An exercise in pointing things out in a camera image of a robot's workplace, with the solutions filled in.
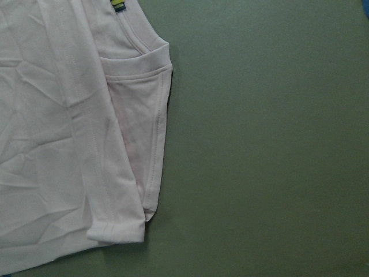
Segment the pink Snoopy t-shirt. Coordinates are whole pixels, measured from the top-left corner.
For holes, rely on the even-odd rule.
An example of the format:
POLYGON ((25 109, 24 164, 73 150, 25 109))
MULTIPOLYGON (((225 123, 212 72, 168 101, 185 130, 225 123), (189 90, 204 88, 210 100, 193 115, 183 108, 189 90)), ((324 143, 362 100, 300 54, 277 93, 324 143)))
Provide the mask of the pink Snoopy t-shirt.
POLYGON ((140 243, 172 64, 138 1, 1 2, 1 274, 140 243))

